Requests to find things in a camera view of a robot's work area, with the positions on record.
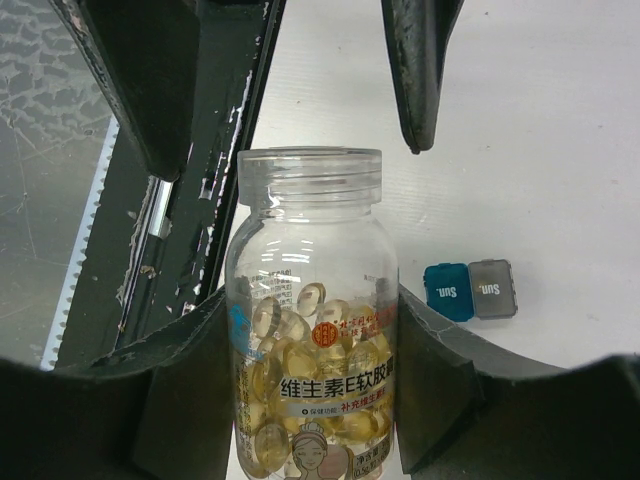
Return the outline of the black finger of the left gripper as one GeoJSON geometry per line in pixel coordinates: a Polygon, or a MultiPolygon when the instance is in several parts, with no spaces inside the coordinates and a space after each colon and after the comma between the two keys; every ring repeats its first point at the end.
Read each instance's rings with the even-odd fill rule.
{"type": "Polygon", "coordinates": [[[54,1],[134,156],[174,181],[195,106],[221,100],[235,155],[250,147],[270,64],[267,1],[54,1]]]}
{"type": "Polygon", "coordinates": [[[419,154],[435,142],[448,42],[463,0],[383,0],[386,45],[401,132],[419,154]]]}

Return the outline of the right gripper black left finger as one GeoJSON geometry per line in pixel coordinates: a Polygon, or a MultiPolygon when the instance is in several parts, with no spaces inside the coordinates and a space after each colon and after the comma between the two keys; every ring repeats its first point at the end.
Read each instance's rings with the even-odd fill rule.
{"type": "Polygon", "coordinates": [[[232,385],[226,297],[83,365],[1,363],[5,479],[222,479],[232,385]]]}

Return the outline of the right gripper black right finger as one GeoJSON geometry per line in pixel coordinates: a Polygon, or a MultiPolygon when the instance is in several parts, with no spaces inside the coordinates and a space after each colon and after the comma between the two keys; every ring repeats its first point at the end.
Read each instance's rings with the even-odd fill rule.
{"type": "Polygon", "coordinates": [[[414,479],[635,479],[639,360],[562,369],[399,297],[398,449],[414,479]]]}

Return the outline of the grey pill box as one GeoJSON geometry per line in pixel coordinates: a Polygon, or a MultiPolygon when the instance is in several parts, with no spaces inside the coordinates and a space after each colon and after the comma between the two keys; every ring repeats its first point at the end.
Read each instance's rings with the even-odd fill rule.
{"type": "Polygon", "coordinates": [[[512,318],[518,311],[511,263],[486,259],[468,264],[475,316],[480,320],[512,318]]]}

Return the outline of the teal pill box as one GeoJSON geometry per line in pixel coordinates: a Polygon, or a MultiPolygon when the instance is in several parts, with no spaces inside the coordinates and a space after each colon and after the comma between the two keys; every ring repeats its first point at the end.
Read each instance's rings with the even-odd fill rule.
{"type": "Polygon", "coordinates": [[[441,263],[424,271],[427,305],[454,322],[466,322],[474,316],[468,266],[441,263]]]}

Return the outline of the glass pill bottle yellow pills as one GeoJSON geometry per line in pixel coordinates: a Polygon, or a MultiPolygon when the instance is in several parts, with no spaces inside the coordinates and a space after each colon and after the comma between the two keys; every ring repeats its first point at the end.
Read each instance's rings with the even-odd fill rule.
{"type": "Polygon", "coordinates": [[[249,215],[225,289],[239,464],[251,479],[378,479],[394,446],[399,297],[373,216],[377,150],[238,157],[249,215]]]}

